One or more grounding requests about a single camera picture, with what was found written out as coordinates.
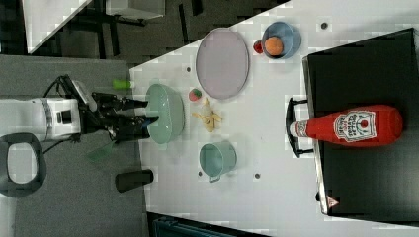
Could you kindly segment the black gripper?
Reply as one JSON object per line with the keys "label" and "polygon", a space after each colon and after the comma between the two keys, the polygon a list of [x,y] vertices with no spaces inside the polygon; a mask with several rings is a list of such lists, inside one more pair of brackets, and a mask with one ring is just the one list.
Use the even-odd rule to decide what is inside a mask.
{"label": "black gripper", "polygon": [[117,142],[146,139],[150,137],[148,127],[158,121],[158,117],[135,116],[123,117],[118,111],[146,108],[147,101],[118,98],[113,94],[94,93],[92,95],[97,109],[79,101],[78,110],[81,120],[81,133],[95,133],[104,130]]}

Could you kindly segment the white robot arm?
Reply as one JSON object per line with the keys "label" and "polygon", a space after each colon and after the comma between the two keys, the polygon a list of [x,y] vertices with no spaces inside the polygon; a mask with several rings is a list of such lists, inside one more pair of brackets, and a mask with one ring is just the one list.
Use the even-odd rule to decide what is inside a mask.
{"label": "white robot arm", "polygon": [[[95,94],[89,99],[34,98],[1,101],[1,194],[23,198],[44,183],[47,167],[44,142],[58,144],[80,140],[83,134],[106,131],[115,143],[147,138],[148,127],[157,121],[151,116],[126,116],[124,111],[144,108],[144,101]],[[35,173],[27,181],[13,179],[11,162],[29,157],[35,161]]]}

